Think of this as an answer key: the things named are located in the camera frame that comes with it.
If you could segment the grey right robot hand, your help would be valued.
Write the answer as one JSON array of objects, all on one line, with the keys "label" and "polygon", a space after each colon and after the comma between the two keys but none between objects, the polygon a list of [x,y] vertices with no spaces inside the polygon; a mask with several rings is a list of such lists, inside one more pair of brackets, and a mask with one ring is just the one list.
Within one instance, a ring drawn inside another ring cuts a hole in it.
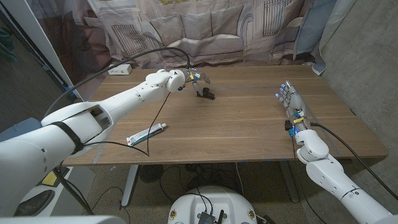
[{"label": "grey right robot hand", "polygon": [[286,80],[281,84],[279,92],[275,97],[282,103],[286,110],[286,115],[289,122],[285,122],[285,130],[297,134],[311,128],[310,122],[307,119],[307,112],[305,102],[295,87]]}]

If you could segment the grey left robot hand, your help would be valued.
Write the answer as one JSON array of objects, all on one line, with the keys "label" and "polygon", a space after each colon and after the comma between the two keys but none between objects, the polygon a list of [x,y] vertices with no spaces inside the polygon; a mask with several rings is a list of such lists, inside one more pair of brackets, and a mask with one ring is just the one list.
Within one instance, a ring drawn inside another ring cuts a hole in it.
[{"label": "grey left robot hand", "polygon": [[210,84],[211,80],[207,77],[206,73],[197,68],[186,68],[182,70],[185,75],[185,82],[192,83],[193,89],[197,93],[197,97],[212,99],[212,94],[209,88],[202,88],[199,84],[203,80],[206,84]]}]

